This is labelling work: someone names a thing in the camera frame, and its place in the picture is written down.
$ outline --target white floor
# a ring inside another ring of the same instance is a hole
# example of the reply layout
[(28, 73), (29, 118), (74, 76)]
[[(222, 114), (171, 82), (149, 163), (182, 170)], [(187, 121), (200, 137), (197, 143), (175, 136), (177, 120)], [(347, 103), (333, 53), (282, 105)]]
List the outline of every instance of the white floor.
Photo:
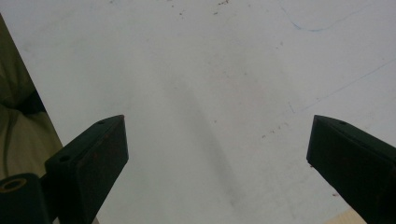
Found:
[(126, 118), (101, 224), (323, 223), (315, 114), (396, 146), (396, 2), (0, 2), (64, 144)]

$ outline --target screw hole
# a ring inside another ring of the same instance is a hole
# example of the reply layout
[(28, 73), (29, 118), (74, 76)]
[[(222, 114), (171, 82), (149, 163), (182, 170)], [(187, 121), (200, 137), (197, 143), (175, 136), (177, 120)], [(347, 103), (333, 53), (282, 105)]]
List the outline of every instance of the screw hole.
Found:
[(4, 189), (14, 189), (20, 185), (19, 181), (8, 182), (4, 185)]
[(65, 162), (65, 161), (69, 161), (69, 160), (70, 160), (70, 157), (69, 157), (69, 156), (62, 156), (62, 157), (59, 159), (60, 162)]
[(0, 186), (0, 193), (9, 193), (14, 190), (20, 189), (27, 183), (25, 178), (12, 179), (7, 183)]

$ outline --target olive fabric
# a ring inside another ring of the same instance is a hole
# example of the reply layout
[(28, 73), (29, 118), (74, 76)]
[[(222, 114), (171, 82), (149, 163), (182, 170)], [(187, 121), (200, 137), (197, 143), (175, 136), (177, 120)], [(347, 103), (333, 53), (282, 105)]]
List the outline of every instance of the olive fabric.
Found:
[(18, 106), (35, 85), (0, 15), (0, 179), (45, 173), (44, 162), (62, 148), (46, 112), (23, 114)]

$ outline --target black plastic piece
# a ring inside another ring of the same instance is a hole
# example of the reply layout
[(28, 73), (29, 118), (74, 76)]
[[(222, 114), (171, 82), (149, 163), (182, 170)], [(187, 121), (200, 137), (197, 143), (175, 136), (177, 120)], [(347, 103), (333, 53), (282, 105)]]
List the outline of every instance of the black plastic piece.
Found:
[(51, 223), (36, 175), (14, 175), (0, 181), (0, 223)]
[(103, 119), (46, 161), (61, 223), (91, 224), (128, 161), (123, 116)]
[(315, 116), (308, 162), (367, 223), (396, 223), (396, 148), (338, 119)]

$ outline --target scuff mark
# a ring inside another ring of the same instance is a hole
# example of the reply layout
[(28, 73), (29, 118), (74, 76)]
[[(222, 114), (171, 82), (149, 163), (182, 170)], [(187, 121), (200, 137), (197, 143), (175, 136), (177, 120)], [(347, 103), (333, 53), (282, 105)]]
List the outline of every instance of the scuff mark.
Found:
[(294, 28), (296, 28), (297, 30), (302, 30), (302, 31), (307, 31), (307, 32), (315, 33), (315, 32), (322, 32), (322, 31), (329, 30), (329, 29), (333, 28), (334, 25), (338, 24), (339, 22), (346, 21), (347, 19), (349, 19), (350, 17), (352, 17), (352, 16), (354, 16), (354, 15), (360, 13), (361, 11), (363, 11), (364, 9), (366, 9), (367, 7), (372, 6), (374, 3), (376, 3), (376, 1), (374, 1), (373, 3), (367, 4), (367, 5), (365, 5), (365, 6), (361, 7), (361, 8), (359, 8), (359, 9), (357, 9), (357, 10), (355, 10), (355, 11), (353, 11), (353, 12), (347, 14), (345, 17), (343, 17), (343, 18), (341, 18), (341, 19), (339, 19), (339, 20), (334, 21), (332, 24), (330, 24), (330, 25), (328, 25), (328, 26), (321, 27), (321, 28), (314, 28), (314, 29), (310, 29), (310, 28), (303, 27), (302, 25), (300, 25), (300, 24), (298, 24), (297, 22), (295, 22), (295, 21), (291, 18), (289, 12), (282, 6), (282, 4), (281, 4), (280, 1), (279, 1), (279, 6), (280, 6), (280, 8), (282, 9), (282, 11), (285, 13), (285, 15), (286, 15), (286, 17), (288, 18), (289, 22), (294, 26)]

